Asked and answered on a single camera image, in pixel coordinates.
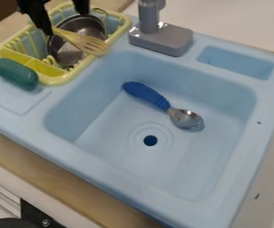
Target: wooden countertop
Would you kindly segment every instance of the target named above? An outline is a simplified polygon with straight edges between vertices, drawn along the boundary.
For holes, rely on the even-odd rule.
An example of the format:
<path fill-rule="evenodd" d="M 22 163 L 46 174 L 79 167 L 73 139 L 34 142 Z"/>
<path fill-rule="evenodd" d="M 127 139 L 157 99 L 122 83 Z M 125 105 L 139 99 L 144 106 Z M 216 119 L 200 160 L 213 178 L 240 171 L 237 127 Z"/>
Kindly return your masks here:
<path fill-rule="evenodd" d="M 133 0 L 92 0 L 99 7 L 122 11 Z M 52 0 L 52 9 L 62 0 Z M 28 24 L 18 12 L 0 22 L 0 43 Z M 73 208 L 102 227 L 161 227 L 142 212 L 127 206 L 90 183 L 72 175 L 0 134 L 0 166 L 31 183 L 39 190 Z"/>

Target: faucet base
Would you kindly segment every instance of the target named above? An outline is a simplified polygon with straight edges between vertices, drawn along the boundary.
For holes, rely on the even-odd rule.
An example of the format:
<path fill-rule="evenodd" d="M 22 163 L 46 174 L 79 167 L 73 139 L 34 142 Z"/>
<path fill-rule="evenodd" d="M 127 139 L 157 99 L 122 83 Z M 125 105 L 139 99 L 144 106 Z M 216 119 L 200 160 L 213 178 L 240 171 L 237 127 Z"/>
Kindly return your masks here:
<path fill-rule="evenodd" d="M 137 24 L 129 32 L 131 45 L 137 45 L 171 56 L 181 56 L 193 41 L 193 31 L 187 28 L 159 22 L 155 33 L 142 33 Z"/>

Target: blue spoon handle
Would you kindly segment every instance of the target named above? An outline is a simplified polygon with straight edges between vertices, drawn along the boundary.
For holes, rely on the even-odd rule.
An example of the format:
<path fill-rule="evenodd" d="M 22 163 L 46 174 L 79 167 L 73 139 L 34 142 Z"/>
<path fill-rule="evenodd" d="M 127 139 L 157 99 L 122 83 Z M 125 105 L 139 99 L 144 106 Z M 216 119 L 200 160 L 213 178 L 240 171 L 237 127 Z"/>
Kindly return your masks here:
<path fill-rule="evenodd" d="M 126 82 L 123 84 L 123 88 L 128 94 L 143 99 L 161 110 L 167 111 L 171 108 L 170 102 L 164 96 L 143 83 Z"/>

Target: yellow dish rack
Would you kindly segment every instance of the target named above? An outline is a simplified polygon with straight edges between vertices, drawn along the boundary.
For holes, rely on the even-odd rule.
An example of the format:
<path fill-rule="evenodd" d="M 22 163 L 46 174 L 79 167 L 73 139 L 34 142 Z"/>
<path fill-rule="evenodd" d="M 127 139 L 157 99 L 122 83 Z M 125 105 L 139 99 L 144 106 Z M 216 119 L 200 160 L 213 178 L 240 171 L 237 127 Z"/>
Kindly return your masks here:
<path fill-rule="evenodd" d="M 91 8 L 92 14 L 105 21 L 108 34 L 105 42 L 109 45 L 131 26 L 130 18 L 121 13 L 101 11 L 94 5 Z M 53 25 L 74 14 L 77 12 L 71 2 L 60 4 L 49 13 Z M 33 69 L 39 76 L 40 83 L 46 86 L 60 86 L 70 82 L 97 58 L 94 55 L 87 55 L 72 68 L 63 69 L 51 55 L 48 55 L 46 39 L 47 36 L 42 30 L 30 23 L 25 29 L 0 44 L 0 58 L 11 59 Z"/>

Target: metal pot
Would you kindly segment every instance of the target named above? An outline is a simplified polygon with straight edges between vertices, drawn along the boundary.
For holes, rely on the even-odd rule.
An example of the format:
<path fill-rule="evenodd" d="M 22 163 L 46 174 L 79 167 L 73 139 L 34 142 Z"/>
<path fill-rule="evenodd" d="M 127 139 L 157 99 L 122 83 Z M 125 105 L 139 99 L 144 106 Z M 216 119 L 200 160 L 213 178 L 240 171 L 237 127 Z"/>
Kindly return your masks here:
<path fill-rule="evenodd" d="M 99 18 L 92 15 L 74 15 L 61 21 L 56 27 L 80 35 L 97 37 L 101 40 L 106 39 L 104 24 Z M 47 52 L 64 68 L 73 66 L 86 56 L 71 43 L 57 35 L 48 38 Z"/>

